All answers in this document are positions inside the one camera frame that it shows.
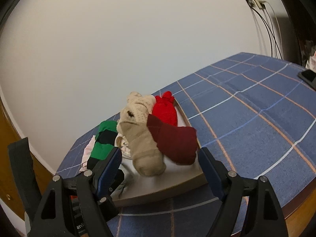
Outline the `pink white underwear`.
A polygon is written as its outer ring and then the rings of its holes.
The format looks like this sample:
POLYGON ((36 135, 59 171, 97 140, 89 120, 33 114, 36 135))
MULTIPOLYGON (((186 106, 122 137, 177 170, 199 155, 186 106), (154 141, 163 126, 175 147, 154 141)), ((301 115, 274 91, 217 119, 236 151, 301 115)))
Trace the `pink white underwear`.
POLYGON ((80 168, 79 172, 84 172, 85 170, 87 170, 88 159, 90 158, 90 155, 91 155, 92 150, 94 148, 94 144, 95 144, 95 135, 92 136, 88 145, 86 146, 86 148, 84 148, 84 153, 83 153, 83 157, 81 160, 81 168, 80 168))

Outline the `black phone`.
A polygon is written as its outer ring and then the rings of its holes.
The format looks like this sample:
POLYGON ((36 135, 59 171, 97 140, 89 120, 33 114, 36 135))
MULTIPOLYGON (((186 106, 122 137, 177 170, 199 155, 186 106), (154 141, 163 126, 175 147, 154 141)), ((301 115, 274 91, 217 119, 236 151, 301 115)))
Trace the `black phone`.
POLYGON ((298 77, 307 83, 312 89, 316 90, 316 73, 310 69, 298 73, 298 77))

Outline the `beige dotted underwear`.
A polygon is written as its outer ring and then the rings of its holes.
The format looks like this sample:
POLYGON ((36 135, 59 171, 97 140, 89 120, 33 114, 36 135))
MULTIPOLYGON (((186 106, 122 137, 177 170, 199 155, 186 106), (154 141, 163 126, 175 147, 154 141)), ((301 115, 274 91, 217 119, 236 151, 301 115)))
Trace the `beige dotted underwear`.
POLYGON ((126 107, 120 111, 117 131, 127 140, 135 170, 145 177, 159 176, 166 165, 147 127, 156 99, 153 95, 141 95, 133 91, 127 97, 126 107))

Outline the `black monitor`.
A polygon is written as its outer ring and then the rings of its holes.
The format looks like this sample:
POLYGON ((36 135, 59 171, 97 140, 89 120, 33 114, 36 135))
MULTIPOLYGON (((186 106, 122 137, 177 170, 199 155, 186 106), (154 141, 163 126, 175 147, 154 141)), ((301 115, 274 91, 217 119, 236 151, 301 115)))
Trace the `black monitor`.
POLYGON ((293 26, 298 46, 298 64, 305 67, 315 47, 315 22, 300 0, 281 0, 293 26))

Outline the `blue plaid tablecloth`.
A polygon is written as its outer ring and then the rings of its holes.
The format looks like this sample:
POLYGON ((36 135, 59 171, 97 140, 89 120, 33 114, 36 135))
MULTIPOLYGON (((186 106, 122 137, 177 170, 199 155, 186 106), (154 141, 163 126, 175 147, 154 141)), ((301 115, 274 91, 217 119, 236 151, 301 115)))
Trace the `blue plaid tablecloth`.
MULTIPOLYGON (((265 175, 286 218, 315 203, 315 91, 283 60, 239 53, 157 91, 172 92, 198 140, 241 176, 265 175)), ((123 207, 114 236, 205 236, 220 201, 207 185, 123 207)))

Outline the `dark red underwear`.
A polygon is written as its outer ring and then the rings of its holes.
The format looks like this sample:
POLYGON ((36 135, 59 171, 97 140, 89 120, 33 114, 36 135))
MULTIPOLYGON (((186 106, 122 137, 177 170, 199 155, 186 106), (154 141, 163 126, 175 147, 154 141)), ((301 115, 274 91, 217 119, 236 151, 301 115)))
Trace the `dark red underwear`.
POLYGON ((172 126, 149 115, 147 127, 163 155, 178 165, 192 165, 199 148, 197 132, 190 126, 172 126))

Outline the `green black underwear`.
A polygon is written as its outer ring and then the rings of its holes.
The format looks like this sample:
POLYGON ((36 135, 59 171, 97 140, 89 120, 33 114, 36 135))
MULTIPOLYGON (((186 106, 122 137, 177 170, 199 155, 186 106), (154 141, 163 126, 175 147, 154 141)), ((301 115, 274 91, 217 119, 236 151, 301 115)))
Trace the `green black underwear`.
POLYGON ((87 161, 89 170, 92 170, 99 161, 105 160, 115 146, 115 139, 118 135, 116 127, 117 122, 113 120, 103 121, 99 125, 95 143, 87 161))

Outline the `cream wooden tray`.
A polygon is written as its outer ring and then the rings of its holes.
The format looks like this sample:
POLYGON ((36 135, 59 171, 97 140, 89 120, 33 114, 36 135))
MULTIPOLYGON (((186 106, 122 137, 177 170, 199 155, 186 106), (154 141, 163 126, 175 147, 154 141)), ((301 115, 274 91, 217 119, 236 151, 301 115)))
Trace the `cream wooden tray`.
POLYGON ((163 155, 165 171, 159 176, 141 176, 131 159, 123 159, 122 165, 129 172, 125 185, 113 193, 118 207, 144 204, 170 198, 198 188, 206 183, 197 160, 192 165, 178 165, 163 155))

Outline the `bright red underwear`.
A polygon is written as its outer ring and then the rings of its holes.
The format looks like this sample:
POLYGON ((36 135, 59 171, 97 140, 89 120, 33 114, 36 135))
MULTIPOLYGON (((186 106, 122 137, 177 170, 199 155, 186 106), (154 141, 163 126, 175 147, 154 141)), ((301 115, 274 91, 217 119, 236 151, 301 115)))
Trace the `bright red underwear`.
POLYGON ((153 106, 152 115, 162 122, 178 126, 177 112, 174 106, 175 98, 171 91, 166 91, 162 96, 155 96, 156 103, 153 106))

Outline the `white patterned underwear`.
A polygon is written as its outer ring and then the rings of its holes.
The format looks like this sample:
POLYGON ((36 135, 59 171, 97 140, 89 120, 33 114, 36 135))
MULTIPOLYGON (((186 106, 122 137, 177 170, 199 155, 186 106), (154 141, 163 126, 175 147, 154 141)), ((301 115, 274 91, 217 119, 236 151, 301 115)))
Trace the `white patterned underwear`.
POLYGON ((115 139, 115 146, 120 148, 122 152, 122 156, 126 159, 132 159, 131 158, 131 150, 129 148, 129 143, 127 139, 120 133, 117 134, 115 139))

